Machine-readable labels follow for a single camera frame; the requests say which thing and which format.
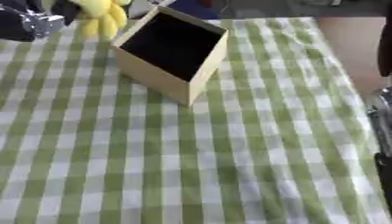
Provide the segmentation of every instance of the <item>floor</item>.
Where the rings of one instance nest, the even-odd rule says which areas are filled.
[[[324,17],[318,24],[363,98],[388,83],[378,74],[376,63],[384,18]]]
[[[301,1],[328,0],[214,0],[224,18],[307,16],[318,18],[320,29],[350,75],[360,95],[367,98],[387,83],[378,75],[376,53],[384,19],[383,0],[343,0],[337,7],[314,6]]]

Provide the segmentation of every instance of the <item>gingham tablecloth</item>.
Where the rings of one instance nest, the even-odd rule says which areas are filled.
[[[363,103],[311,18],[216,22],[191,108],[109,44],[0,42],[0,223],[390,223]]]

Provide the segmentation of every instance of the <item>open box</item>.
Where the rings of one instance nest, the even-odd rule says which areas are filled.
[[[112,47],[124,74],[190,106],[225,58],[227,40],[225,29],[157,6]]]

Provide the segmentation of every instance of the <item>box side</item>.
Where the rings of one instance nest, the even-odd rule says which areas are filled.
[[[203,62],[198,72],[194,75],[189,87],[189,103],[192,104],[199,93],[203,90],[214,71],[225,59],[228,49],[228,31],[226,31],[206,60]]]
[[[189,105],[189,83],[125,52],[121,48],[112,47],[115,50],[117,65],[123,73],[163,95]]]
[[[125,43],[130,37],[132,37],[135,33],[137,33],[145,24],[147,24],[155,15],[158,14],[158,8],[154,7],[147,15],[137,21],[132,27],[129,28],[125,33],[123,33],[120,37],[116,38],[112,46],[120,47],[123,43]]]
[[[171,8],[167,8],[167,7],[162,7],[162,6],[158,6],[158,11],[162,12],[166,15],[170,15],[174,18],[178,18],[180,20],[186,21],[187,23],[190,23],[192,25],[197,25],[200,26],[210,32],[216,32],[219,34],[223,34],[226,30],[223,28],[220,28],[219,26],[210,24],[208,22],[205,22],[204,20],[201,20],[199,18],[187,15],[185,13],[179,12],[177,10],[173,10]]]

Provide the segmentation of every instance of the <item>table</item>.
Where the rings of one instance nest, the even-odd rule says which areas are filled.
[[[74,27],[0,42],[0,223],[390,223],[377,144],[311,18],[215,21],[191,108]]]

